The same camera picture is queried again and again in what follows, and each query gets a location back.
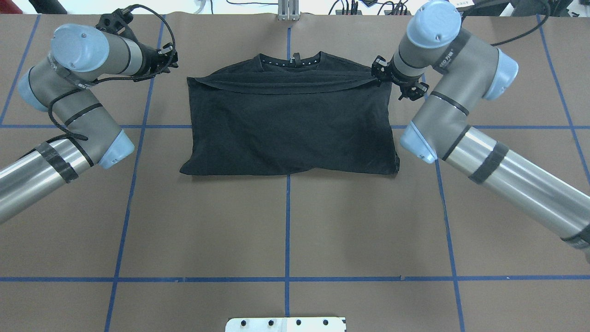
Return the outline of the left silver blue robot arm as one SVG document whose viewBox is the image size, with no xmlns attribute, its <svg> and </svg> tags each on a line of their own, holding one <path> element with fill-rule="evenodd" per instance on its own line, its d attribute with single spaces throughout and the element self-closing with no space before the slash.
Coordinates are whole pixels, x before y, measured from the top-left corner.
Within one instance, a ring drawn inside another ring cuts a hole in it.
<svg viewBox="0 0 590 332">
<path fill-rule="evenodd" d="M 130 28 L 132 11 L 139 7 L 105 13 L 95 26 L 59 26 L 46 58 L 21 77 L 21 98 L 46 112 L 61 135 L 2 169 L 2 223 L 93 166 L 111 168 L 135 150 L 91 89 L 109 81 L 146 81 L 177 68 L 175 36 L 162 15 L 157 17 L 171 36 L 164 46 L 139 42 Z"/>
</svg>

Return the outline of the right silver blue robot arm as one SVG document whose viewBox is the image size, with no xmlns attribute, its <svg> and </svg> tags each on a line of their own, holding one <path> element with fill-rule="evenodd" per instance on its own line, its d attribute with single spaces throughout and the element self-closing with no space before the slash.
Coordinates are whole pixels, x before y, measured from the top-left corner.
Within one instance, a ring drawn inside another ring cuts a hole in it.
<svg viewBox="0 0 590 332">
<path fill-rule="evenodd" d="M 463 27 L 448 0 L 420 6 L 392 58 L 372 64 L 372 75 L 397 85 L 401 99 L 425 99 L 401 136 L 407 151 L 428 164 L 446 162 L 588 259 L 588 194 L 468 121 L 481 101 L 506 92 L 518 72 L 512 57 Z"/>
</svg>

